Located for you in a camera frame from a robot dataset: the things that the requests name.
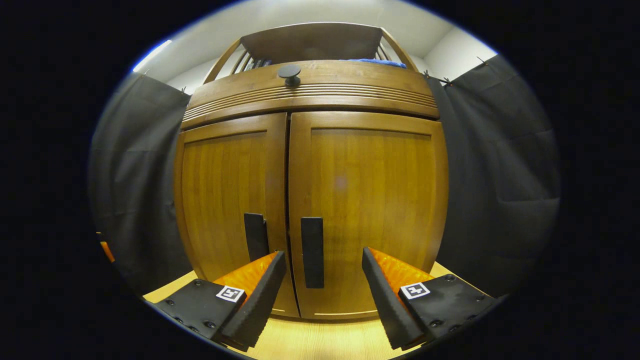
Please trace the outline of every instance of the decorative grooves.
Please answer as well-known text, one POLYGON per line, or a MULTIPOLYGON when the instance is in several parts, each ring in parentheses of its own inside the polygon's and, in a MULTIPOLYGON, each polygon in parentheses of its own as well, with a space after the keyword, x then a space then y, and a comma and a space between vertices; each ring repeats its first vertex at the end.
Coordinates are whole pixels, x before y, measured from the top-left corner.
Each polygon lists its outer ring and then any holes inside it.
POLYGON ((230 108, 232 106, 248 104, 251 102, 268 101, 276 99, 293 99, 296 97, 312 96, 357 96, 370 99, 384 99, 391 101, 408 102, 418 106, 426 106, 437 110, 433 96, 420 94, 396 88, 385 88, 370 85, 345 85, 345 84, 313 84, 300 85, 295 89, 278 86, 274 88, 260 89, 241 94, 235 94, 217 99, 207 104, 187 110, 183 121, 191 120, 207 113, 230 108))

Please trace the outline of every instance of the wooden shelf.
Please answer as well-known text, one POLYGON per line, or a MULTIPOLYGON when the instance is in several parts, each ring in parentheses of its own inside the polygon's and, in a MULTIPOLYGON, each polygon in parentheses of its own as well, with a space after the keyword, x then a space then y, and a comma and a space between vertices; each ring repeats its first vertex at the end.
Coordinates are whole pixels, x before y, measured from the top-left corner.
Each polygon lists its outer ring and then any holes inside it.
POLYGON ((270 60, 270 65, 314 60, 391 60, 391 50, 396 53, 406 68, 419 72, 408 54, 383 28, 348 22, 308 22, 281 26, 245 35, 236 40, 222 54, 203 82, 214 81, 216 76, 239 47, 245 51, 237 60, 232 75, 243 72, 246 66, 257 60, 270 60), (391 49, 385 49, 385 39, 391 49))
POLYGON ((282 26, 240 38, 254 59, 271 64, 305 60, 373 59, 381 28, 342 22, 282 26))

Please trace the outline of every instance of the orange object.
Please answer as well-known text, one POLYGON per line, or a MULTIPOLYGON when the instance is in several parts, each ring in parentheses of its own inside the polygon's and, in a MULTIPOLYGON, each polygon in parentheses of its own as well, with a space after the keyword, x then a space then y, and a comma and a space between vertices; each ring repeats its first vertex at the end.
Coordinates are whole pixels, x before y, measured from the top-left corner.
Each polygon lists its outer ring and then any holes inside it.
POLYGON ((276 257, 276 254, 277 252, 272 252, 267 256, 263 256, 256 261, 252 261, 245 266, 235 269, 229 274, 224 275, 213 282, 223 286, 226 285, 233 288, 243 289, 246 293, 246 299, 244 300, 244 302, 246 302, 255 290, 255 287, 258 286, 258 282, 260 282, 260 279, 276 257))
POLYGON ((384 252, 380 252, 370 247, 369 250, 371 250, 373 258, 378 263, 378 266, 380 266, 380 269, 382 269, 382 274, 384 274, 389 286, 391 286, 391 289, 394 291, 394 294, 396 294, 400 304, 403 306, 404 302, 402 302, 398 295, 398 291, 400 291, 401 286, 434 279, 434 277, 428 273, 415 268, 404 261, 400 261, 393 256, 389 256, 384 252))
POLYGON ((102 249, 104 250, 104 253, 107 254, 107 258, 109 258, 111 262, 116 261, 116 259, 113 258, 113 254, 111 253, 111 250, 109 250, 109 245, 107 245, 107 242, 100 241, 100 245, 102 245, 102 249))

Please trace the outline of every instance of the cabinet top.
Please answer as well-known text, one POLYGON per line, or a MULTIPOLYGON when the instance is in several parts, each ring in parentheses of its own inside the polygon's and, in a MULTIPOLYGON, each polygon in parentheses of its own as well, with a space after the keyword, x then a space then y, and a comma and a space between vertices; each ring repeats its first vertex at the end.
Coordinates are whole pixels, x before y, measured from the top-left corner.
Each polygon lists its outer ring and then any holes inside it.
POLYGON ((311 22, 281 26, 240 38, 254 59, 272 64, 305 60, 373 58, 382 29, 347 22, 311 22))
POLYGON ((422 74, 360 61, 295 62, 301 83, 290 87, 278 76, 286 66, 262 67, 196 89, 182 118, 182 130, 234 117, 277 111, 359 110, 439 119, 422 74))
POLYGON ((348 22, 308 22, 280 26, 245 35, 225 51, 206 75, 203 85, 214 81, 231 55, 240 47, 244 53, 231 74, 255 69, 264 64, 276 65, 312 60, 391 60, 397 59, 408 70, 418 72, 409 55, 385 29, 348 22), (382 40, 390 46, 386 49, 382 40))

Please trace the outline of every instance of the black door handle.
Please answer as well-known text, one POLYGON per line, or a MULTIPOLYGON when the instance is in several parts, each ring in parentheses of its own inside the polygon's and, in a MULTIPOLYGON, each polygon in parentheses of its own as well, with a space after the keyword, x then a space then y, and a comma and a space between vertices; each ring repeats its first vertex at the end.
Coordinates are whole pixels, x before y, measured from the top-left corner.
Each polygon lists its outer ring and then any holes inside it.
POLYGON ((324 288, 324 240, 321 217, 300 218, 302 263, 307 289, 324 288))
POLYGON ((251 261, 269 255, 267 222, 262 214, 244 213, 244 235, 251 261))
POLYGON ((295 64, 284 65, 278 69, 278 76, 285 78, 284 84, 287 86, 295 87, 300 85, 300 67, 295 64))

